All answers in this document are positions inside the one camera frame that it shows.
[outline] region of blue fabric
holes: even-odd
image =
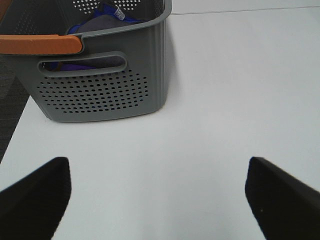
[[[97,18],[97,17],[100,17],[102,15],[110,15],[110,16],[113,16],[114,18],[116,18],[117,20],[121,21],[119,18],[117,18],[117,16],[115,15],[117,11],[117,8],[113,7],[113,6],[110,6],[108,4],[105,4],[103,3],[102,4],[102,7],[98,7],[94,10],[93,14],[91,15],[91,18],[86,20],[86,21],[83,21],[82,23],[80,24],[77,24],[75,26],[72,26],[69,31],[68,31],[68,34],[75,34],[78,32],[78,29],[86,24],[89,20],[91,19],[94,19],[94,18]],[[129,16],[126,16],[124,17],[124,19],[122,20],[123,22],[126,22],[126,23],[129,23],[129,24],[137,24],[137,23],[141,23],[142,21],[140,20],[137,20],[137,19],[134,19],[132,17],[129,17]]]
[[[63,64],[60,68],[60,72],[80,71],[80,70],[89,70],[89,69],[96,69],[96,67],[76,65],[76,64]]]
[[[50,70],[54,70],[54,69],[56,69],[58,67],[58,65],[59,65],[59,62],[57,62],[57,61],[50,62],[49,63],[49,69]]]

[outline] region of basket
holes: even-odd
[[[57,122],[128,118],[166,100],[165,20],[171,0],[115,0],[147,22],[67,34],[98,0],[4,0],[0,54],[43,113]],[[117,58],[110,67],[49,71],[44,64]]]

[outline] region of gray cloth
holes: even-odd
[[[79,27],[77,33],[113,29],[118,27],[129,26],[129,25],[132,25],[132,23],[121,21],[111,15],[101,15],[89,20],[84,25]],[[97,69],[102,69],[102,68],[112,68],[112,67],[121,66],[124,64],[124,60],[121,57],[112,56],[107,58],[97,58],[97,59],[91,59],[91,60],[70,61],[70,62],[65,62],[65,64],[76,64],[76,65],[83,65],[83,66],[95,67]]]
[[[132,25],[132,23],[121,21],[111,15],[101,15],[89,20],[84,25],[79,27],[77,33],[113,29],[118,27],[129,26],[129,25]]]

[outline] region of purple cloth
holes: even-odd
[[[96,67],[76,65],[76,64],[63,64],[60,68],[60,71],[66,72],[66,71],[80,71],[80,70],[89,70],[89,69],[96,69]]]

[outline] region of basket perforation holes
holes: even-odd
[[[36,89],[47,106],[64,114],[123,111],[138,107],[149,96],[146,76],[132,70],[107,76],[45,77]]]
[[[91,14],[99,5],[99,0],[74,0],[73,6],[84,14]]]

